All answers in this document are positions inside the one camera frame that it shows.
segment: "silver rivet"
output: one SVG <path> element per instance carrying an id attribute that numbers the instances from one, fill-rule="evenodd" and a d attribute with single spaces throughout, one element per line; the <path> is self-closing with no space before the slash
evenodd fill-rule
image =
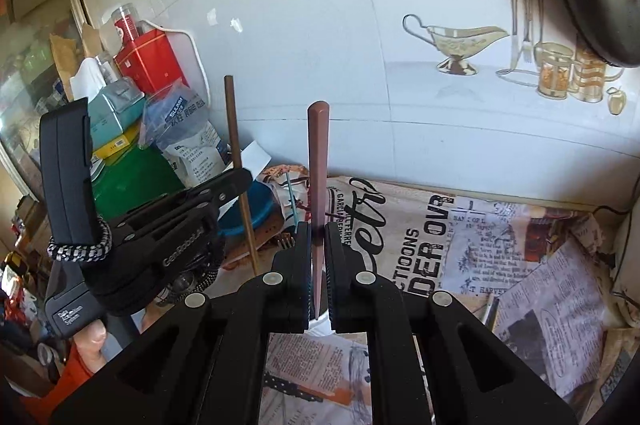
<path id="1" fill-rule="evenodd" d="M 453 302 L 453 298 L 446 291 L 436 291 L 431 298 L 438 306 L 444 308 Z"/>
<path id="2" fill-rule="evenodd" d="M 262 276 L 262 282 L 268 284 L 269 286 L 275 286 L 276 284 L 280 284 L 282 282 L 282 275 L 280 275 L 277 271 L 270 271 L 269 273 L 265 273 Z"/>
<path id="3" fill-rule="evenodd" d="M 207 301 L 207 297 L 202 293 L 192 293 L 191 295 L 187 295 L 187 298 L 184 300 L 185 305 L 188 308 L 199 308 Z"/>
<path id="4" fill-rule="evenodd" d="M 376 275 L 370 271 L 361 271 L 356 275 L 356 281 L 360 284 L 373 284 L 376 281 Z"/>

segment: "white cable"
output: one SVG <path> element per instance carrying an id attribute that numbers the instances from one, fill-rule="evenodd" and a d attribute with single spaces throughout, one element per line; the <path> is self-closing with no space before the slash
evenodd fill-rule
<path id="1" fill-rule="evenodd" d="M 182 33 L 183 35 L 187 35 L 189 40 L 191 41 L 191 46 L 193 47 L 193 52 L 196 55 L 196 60 L 198 61 L 198 65 L 200 66 L 200 72 L 202 73 L 202 79 L 204 80 L 204 87 L 207 91 L 207 107 L 211 107 L 211 90 L 209 88 L 209 79 L 207 78 L 207 71 L 204 70 L 204 66 L 202 65 L 202 60 L 200 59 L 200 53 L 198 53 L 198 48 L 196 47 L 196 41 L 193 39 L 193 35 L 185 30 L 174 30 L 171 28 L 163 28 L 162 26 L 158 26 L 158 24 L 154 24 L 152 21 L 147 19 L 142 19 L 143 22 L 149 24 L 151 27 L 156 28 L 157 30 L 164 31 L 166 33 Z"/>

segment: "red box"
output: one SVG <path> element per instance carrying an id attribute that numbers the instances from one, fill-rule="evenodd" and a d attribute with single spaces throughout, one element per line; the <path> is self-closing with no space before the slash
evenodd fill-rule
<path id="1" fill-rule="evenodd" d="M 188 85 L 166 33 L 153 29 L 127 42 L 116 55 L 116 63 L 123 76 L 130 76 L 145 94 L 181 80 Z"/>

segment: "brown paper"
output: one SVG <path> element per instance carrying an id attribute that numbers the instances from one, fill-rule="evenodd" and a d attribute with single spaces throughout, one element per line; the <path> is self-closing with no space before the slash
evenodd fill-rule
<path id="1" fill-rule="evenodd" d="M 68 101 L 73 101 L 74 95 L 71 92 L 71 77 L 76 75 L 80 63 L 76 56 L 76 41 L 71 39 L 63 39 L 57 35 L 49 35 L 51 42 L 51 53 L 53 61 L 56 63 L 58 75 L 65 88 L 65 94 Z"/>
<path id="2" fill-rule="evenodd" d="M 604 345 L 598 381 L 580 423 L 585 424 L 602 407 L 625 371 L 640 345 L 640 329 L 609 329 Z"/>
<path id="3" fill-rule="evenodd" d="M 100 32 L 86 22 L 82 24 L 82 48 L 86 58 L 95 58 L 102 53 Z"/>

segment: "teal tissue box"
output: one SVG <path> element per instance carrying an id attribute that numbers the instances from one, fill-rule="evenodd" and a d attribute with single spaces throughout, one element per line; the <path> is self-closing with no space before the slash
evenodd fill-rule
<path id="1" fill-rule="evenodd" d="M 94 150 L 124 133 L 145 108 L 145 94 L 130 78 L 103 87 L 89 102 L 91 138 Z"/>

